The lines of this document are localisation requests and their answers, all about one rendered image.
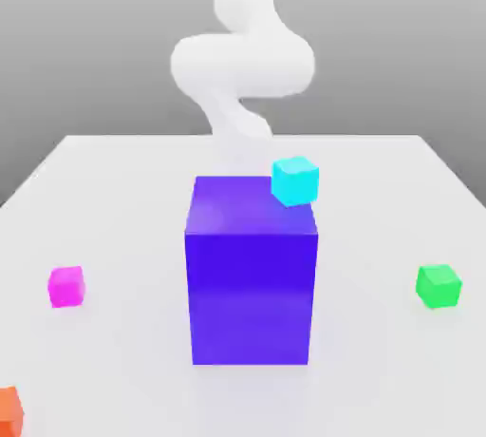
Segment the small cyan cube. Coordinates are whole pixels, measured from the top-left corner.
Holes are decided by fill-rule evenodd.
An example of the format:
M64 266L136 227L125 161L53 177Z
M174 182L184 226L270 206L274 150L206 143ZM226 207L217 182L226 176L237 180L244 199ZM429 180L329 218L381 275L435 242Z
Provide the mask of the small cyan cube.
M275 161L271 167L271 193L286 207L310 204L319 192L319 167L306 157Z

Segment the small magenta cube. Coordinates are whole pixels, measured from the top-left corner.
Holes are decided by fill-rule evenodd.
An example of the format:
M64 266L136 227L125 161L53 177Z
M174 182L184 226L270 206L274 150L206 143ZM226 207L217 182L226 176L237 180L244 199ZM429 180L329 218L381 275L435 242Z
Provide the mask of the small magenta cube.
M47 289L52 308L81 306L85 295L82 267L70 266L53 269L48 279Z

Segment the small green cube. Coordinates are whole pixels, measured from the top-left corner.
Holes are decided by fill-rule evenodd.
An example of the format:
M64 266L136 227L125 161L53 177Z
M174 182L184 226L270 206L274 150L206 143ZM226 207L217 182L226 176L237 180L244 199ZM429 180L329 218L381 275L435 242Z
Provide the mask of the small green cube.
M416 293L430 309L458 304L462 280L449 265L422 265L416 280Z

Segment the small orange cube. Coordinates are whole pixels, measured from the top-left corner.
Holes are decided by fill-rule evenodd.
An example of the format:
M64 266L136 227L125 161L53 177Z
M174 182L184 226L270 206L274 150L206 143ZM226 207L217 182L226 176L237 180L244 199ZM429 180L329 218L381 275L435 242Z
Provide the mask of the small orange cube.
M24 411L14 386L0 388L0 437L21 437Z

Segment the large purple box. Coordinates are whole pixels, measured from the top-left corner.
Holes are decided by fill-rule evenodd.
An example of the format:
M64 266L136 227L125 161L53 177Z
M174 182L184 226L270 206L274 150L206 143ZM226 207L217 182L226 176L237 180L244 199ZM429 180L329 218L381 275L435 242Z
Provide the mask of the large purple box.
M305 365L318 230L268 177L198 176L185 232L196 365Z

